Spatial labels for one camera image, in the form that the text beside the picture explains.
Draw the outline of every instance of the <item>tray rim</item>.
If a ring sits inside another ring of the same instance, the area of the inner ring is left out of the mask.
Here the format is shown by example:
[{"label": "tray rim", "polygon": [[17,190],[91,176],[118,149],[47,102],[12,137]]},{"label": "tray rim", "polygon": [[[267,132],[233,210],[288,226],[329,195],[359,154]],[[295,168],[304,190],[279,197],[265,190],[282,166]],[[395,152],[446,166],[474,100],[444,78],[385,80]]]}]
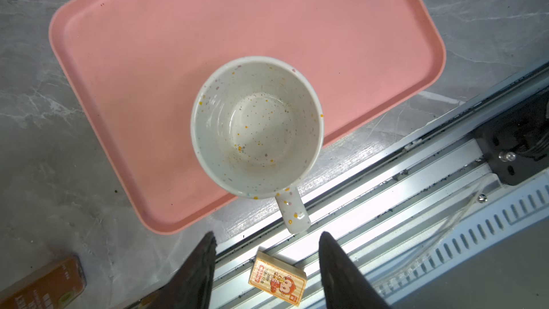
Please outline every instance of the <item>tray rim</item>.
[{"label": "tray rim", "polygon": [[[72,81],[71,77],[69,76],[69,74],[72,74],[72,76],[74,76],[74,74],[77,73],[77,72],[76,71],[71,72],[71,70],[70,70],[71,65],[68,65],[68,64],[71,63],[70,62],[71,60],[70,60],[70,58],[65,58],[65,59],[62,58],[61,52],[59,51],[61,48],[58,46],[57,41],[54,38],[55,33],[57,32],[57,30],[64,31],[64,28],[70,22],[70,20],[77,16],[77,15],[71,14],[70,11],[71,11],[71,7],[76,5],[80,1],[82,1],[82,0],[69,0],[68,2],[66,2],[65,4],[60,6],[55,11],[53,16],[51,17],[51,21],[50,21],[49,28],[48,28],[49,43],[50,43],[50,46],[51,46],[51,49],[52,49],[53,53],[55,54],[56,59],[59,62],[59,65],[61,66],[61,69],[63,70],[63,73],[65,74],[65,77],[67,78],[67,81],[69,82],[69,84],[72,88],[72,91],[74,92],[76,98],[78,99],[78,102],[79,102],[80,106],[82,107],[82,110],[83,110],[84,114],[86,115],[86,118],[88,119],[88,122],[89,122],[90,126],[93,129],[93,132],[95,133],[97,139],[99,140],[100,145],[103,148],[103,151],[105,152],[106,157],[109,160],[109,163],[111,164],[111,167],[113,168],[116,176],[118,177],[118,180],[119,180],[122,188],[124,189],[124,191],[126,193],[126,196],[128,197],[128,199],[129,199],[132,207],[134,208],[134,211],[135,211],[138,219],[141,221],[141,223],[145,227],[147,227],[148,230],[151,230],[152,232],[154,232],[156,234],[171,235],[171,234],[178,233],[179,231],[187,228],[188,226],[192,225],[193,223],[196,223],[197,221],[199,221],[203,217],[206,217],[206,216],[212,214],[216,210],[222,208],[223,206],[225,206],[225,205],[233,202],[235,199],[237,199],[238,198],[237,196],[232,195],[230,193],[227,193],[224,196],[222,196],[222,197],[218,198],[217,200],[213,201],[209,205],[203,207],[201,210],[198,210],[198,211],[194,212],[193,214],[185,217],[184,219],[178,221],[176,224],[171,224],[171,225],[174,226],[174,229],[161,229],[161,227],[166,227],[166,226],[162,225],[161,223],[158,224],[158,225],[151,224],[151,223],[154,223],[154,219],[152,219],[152,222],[149,222],[148,220],[146,220],[143,213],[141,212],[140,207],[138,205],[136,205],[136,203],[134,201],[134,198],[131,195],[132,191],[131,191],[131,189],[129,189],[129,187],[130,187],[130,185],[133,186],[133,184],[128,184],[128,183],[133,183],[133,181],[131,179],[132,178],[131,175],[126,176],[126,175],[121,174],[121,171],[119,169],[119,162],[114,162],[113,155],[112,155],[112,150],[109,148],[109,146],[107,145],[107,142],[104,140],[104,136],[102,134],[99,134],[99,132],[98,132],[98,128],[97,128],[98,123],[95,121],[94,117],[92,117],[92,115],[88,112],[87,106],[83,105],[83,100],[82,100],[81,94],[79,93],[79,91],[77,90],[77,86],[75,86],[74,82]],[[401,104],[402,102],[404,102],[404,101],[408,100],[409,98],[415,96],[419,92],[421,92],[424,89],[431,86],[433,83],[435,83],[440,78],[442,72],[444,71],[444,67],[446,65],[446,58],[447,58],[446,46],[444,45],[443,39],[442,39],[438,29],[436,28],[436,25],[434,24],[431,16],[429,15],[429,12],[427,10],[427,7],[425,6],[425,3],[423,3],[423,0],[413,0],[413,1],[419,4],[419,6],[421,8],[421,14],[423,15],[423,17],[425,19],[425,23],[430,28],[430,31],[432,33],[434,33],[434,37],[436,39],[437,47],[440,48],[440,51],[439,51],[440,54],[441,54],[440,65],[438,65],[438,66],[434,65],[433,66],[434,69],[437,69],[435,76],[433,77],[432,80],[430,80],[428,82],[425,82],[422,86],[420,86],[418,90],[411,91],[408,95],[405,95],[401,99],[398,99],[398,100],[392,102],[392,104],[391,104],[391,101],[386,101],[382,105],[379,106],[381,108],[380,110],[374,110],[374,109],[370,110],[370,111],[364,113],[363,115],[361,115],[360,117],[358,117],[357,119],[355,119],[351,122],[348,122],[345,126],[342,126],[342,127],[338,128],[335,132],[333,132],[329,135],[325,135],[323,148],[330,145],[330,144],[332,144],[332,143],[334,143],[335,141],[339,140],[340,138],[346,136],[347,134],[352,133],[353,131],[355,131],[359,127],[362,127],[364,124],[368,123],[369,121],[375,119],[376,117],[379,117],[381,114],[386,113],[388,110],[391,110],[393,107],[397,106],[398,104]],[[363,119],[363,117],[367,116],[372,111],[376,111],[377,113],[374,113],[374,114],[370,115],[369,117],[367,117],[366,119]]]}]

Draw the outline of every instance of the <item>screw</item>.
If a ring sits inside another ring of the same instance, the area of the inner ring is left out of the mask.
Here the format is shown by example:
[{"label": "screw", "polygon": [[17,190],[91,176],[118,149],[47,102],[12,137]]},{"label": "screw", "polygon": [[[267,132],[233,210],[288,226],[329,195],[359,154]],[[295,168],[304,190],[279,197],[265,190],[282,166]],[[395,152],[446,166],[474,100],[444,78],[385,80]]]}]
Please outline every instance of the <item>screw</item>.
[{"label": "screw", "polygon": [[517,155],[513,152],[500,152],[500,154],[498,155],[498,158],[503,162],[515,161],[515,159],[517,158]]},{"label": "screw", "polygon": [[486,203],[486,202],[488,202],[488,197],[486,197],[485,194],[480,194],[477,198],[477,201],[479,203]]}]

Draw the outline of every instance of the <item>tray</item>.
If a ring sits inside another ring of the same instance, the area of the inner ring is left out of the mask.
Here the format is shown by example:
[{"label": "tray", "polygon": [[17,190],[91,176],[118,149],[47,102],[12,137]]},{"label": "tray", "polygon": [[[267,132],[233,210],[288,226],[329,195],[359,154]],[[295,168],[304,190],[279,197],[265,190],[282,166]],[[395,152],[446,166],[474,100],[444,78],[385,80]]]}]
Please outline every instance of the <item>tray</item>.
[{"label": "tray", "polygon": [[159,234],[235,198],[190,143],[194,98],[219,66],[266,55],[299,69],[330,143],[428,87],[446,57],[421,0],[72,0],[49,38],[137,215]]}]

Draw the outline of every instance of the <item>white speckled mug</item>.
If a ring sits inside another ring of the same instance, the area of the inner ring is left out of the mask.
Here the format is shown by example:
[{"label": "white speckled mug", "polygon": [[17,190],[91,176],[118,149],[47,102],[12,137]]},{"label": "white speckled mug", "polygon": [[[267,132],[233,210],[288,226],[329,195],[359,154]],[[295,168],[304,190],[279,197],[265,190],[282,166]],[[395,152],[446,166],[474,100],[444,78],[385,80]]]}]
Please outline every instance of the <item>white speckled mug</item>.
[{"label": "white speckled mug", "polygon": [[292,234],[311,226],[296,185],[324,140],[319,99],[303,74],[265,56],[230,61],[201,88],[190,134],[206,173],[249,199],[275,197]]}]

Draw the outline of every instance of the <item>marble countertop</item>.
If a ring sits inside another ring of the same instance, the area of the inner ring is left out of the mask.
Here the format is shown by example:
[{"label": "marble countertop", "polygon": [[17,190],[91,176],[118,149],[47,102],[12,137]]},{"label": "marble countertop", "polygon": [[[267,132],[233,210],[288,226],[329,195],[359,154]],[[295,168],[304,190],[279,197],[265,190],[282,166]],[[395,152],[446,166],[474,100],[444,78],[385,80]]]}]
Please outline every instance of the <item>marble countertop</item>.
[{"label": "marble countertop", "polygon": [[[277,208],[233,202],[169,236],[142,226],[49,46],[67,1],[0,0],[0,289],[75,253],[88,285],[71,308],[106,308],[167,281],[206,231],[222,243]],[[549,0],[424,2],[442,76],[323,150],[303,193],[549,55]]]}]

